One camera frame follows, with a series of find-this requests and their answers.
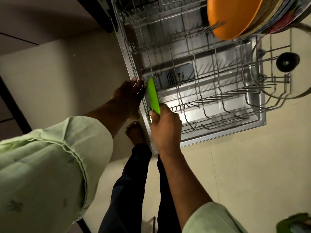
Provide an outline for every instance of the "forearm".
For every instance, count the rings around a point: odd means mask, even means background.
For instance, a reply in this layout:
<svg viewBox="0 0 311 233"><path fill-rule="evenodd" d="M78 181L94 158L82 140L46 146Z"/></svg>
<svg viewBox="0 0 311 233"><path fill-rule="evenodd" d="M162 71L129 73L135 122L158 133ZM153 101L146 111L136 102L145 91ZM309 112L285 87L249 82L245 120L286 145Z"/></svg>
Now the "forearm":
<svg viewBox="0 0 311 233"><path fill-rule="evenodd" d="M180 151L160 154L172 193L180 227L200 206L213 200L197 180Z"/></svg>
<svg viewBox="0 0 311 233"><path fill-rule="evenodd" d="M101 107L85 114L101 122L114 138L129 117L127 106L119 99L113 98Z"/></svg>

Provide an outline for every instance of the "stacked plate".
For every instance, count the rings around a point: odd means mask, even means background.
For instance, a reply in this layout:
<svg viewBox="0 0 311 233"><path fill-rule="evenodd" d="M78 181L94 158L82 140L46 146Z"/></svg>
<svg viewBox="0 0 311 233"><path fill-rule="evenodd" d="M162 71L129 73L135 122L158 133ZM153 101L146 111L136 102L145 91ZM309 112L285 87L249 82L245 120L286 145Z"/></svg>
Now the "stacked plate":
<svg viewBox="0 0 311 233"><path fill-rule="evenodd" d="M225 22L213 31L221 40L281 32L310 12L311 0L207 0L210 25Z"/></svg>

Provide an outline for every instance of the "person's left hand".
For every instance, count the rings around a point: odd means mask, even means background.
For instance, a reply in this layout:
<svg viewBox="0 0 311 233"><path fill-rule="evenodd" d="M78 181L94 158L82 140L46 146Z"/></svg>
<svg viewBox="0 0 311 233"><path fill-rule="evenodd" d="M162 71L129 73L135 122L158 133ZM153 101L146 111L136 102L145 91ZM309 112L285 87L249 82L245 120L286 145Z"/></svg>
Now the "person's left hand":
<svg viewBox="0 0 311 233"><path fill-rule="evenodd" d="M144 78L137 82L137 78L125 81L112 94L112 99L116 99L128 108L129 118L139 119L138 108L139 104L146 92L146 85L144 85Z"/></svg>

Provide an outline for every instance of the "orange plate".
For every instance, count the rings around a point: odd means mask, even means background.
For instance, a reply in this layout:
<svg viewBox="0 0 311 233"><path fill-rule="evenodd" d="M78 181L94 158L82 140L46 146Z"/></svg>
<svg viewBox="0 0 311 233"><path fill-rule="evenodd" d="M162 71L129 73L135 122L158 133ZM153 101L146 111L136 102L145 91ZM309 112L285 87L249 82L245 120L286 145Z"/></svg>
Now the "orange plate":
<svg viewBox="0 0 311 233"><path fill-rule="evenodd" d="M216 37L229 40L239 36L251 24L262 0L207 0L210 25L226 23L213 30Z"/></svg>

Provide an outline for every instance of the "dishwasher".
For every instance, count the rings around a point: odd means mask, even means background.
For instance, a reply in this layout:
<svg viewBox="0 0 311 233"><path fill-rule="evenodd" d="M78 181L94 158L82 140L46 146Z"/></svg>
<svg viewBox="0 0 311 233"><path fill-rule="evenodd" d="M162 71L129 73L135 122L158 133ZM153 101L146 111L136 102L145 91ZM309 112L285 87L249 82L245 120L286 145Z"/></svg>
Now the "dishwasher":
<svg viewBox="0 0 311 233"><path fill-rule="evenodd" d="M212 30L224 23L209 25L207 0L111 3L129 76L144 77L146 83L154 77L160 103L182 121L181 147L265 125L267 111L310 93L291 97L291 72L273 72L278 60L284 67L292 64L286 56L279 57L281 51L292 52L291 29L284 32L287 43L280 46L274 46L269 35L221 41ZM146 93L140 111L157 154L150 108Z"/></svg>

